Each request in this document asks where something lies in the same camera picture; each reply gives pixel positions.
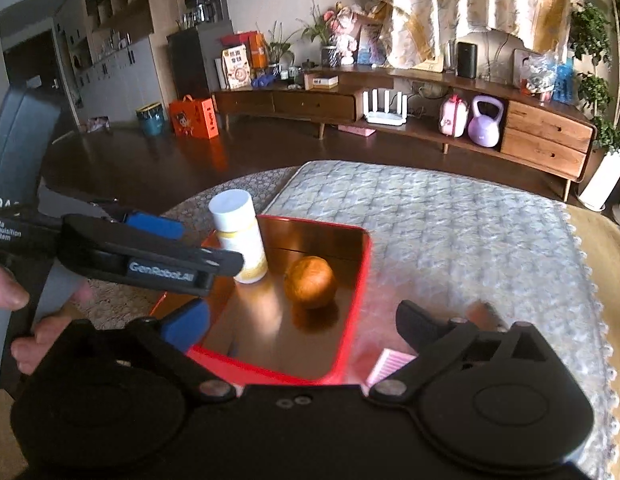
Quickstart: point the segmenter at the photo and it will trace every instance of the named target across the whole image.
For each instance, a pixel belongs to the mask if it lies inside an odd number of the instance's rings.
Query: orange
[[[334,300],[337,280],[330,264],[318,256],[293,263],[283,279],[286,297],[303,308],[322,308]]]

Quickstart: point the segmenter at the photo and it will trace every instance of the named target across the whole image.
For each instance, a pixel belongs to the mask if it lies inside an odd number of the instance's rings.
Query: blue gripper pad
[[[170,240],[180,240],[184,232],[183,225],[180,222],[148,215],[147,213],[130,213],[126,216],[124,223],[141,229],[141,231],[159,235],[163,238],[170,238]]]
[[[210,328],[210,309],[200,298],[188,301],[161,320],[161,339],[186,352]]]

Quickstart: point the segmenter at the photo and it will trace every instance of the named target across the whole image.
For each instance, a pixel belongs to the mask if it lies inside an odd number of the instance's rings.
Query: white bottle cap
[[[216,195],[208,205],[219,231],[233,233],[248,227],[256,217],[250,193],[229,189]]]

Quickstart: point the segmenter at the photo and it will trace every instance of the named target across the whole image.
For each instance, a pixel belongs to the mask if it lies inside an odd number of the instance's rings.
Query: wooden drawer
[[[352,95],[315,92],[274,92],[277,114],[307,118],[357,120],[356,101]]]
[[[272,92],[238,90],[215,92],[216,111],[220,114],[272,114]]]
[[[510,101],[506,127],[587,153],[592,128],[539,108]]]
[[[577,178],[586,160],[585,153],[530,134],[506,128],[501,153],[528,160],[557,171],[560,176]]]

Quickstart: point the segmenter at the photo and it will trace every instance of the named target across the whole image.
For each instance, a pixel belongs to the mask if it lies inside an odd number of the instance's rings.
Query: finger
[[[37,369],[37,365],[32,363],[17,363],[17,368],[22,374],[32,375],[34,370]]]
[[[45,357],[48,350],[52,345],[41,345],[37,344],[34,341],[33,337],[22,337],[19,339],[15,339],[10,345],[10,351],[12,353],[12,357],[17,361],[17,365],[19,370],[22,373],[31,374],[34,371],[43,357]],[[31,372],[23,372],[21,370],[23,367],[27,367],[31,369]]]
[[[89,303],[93,298],[90,283],[83,282],[79,288],[74,291],[71,300],[78,304]]]
[[[30,295],[0,266],[0,308],[19,310],[28,304]]]
[[[69,316],[50,316],[42,319],[34,327],[34,340],[37,344],[48,345],[48,348],[56,341],[72,318]]]

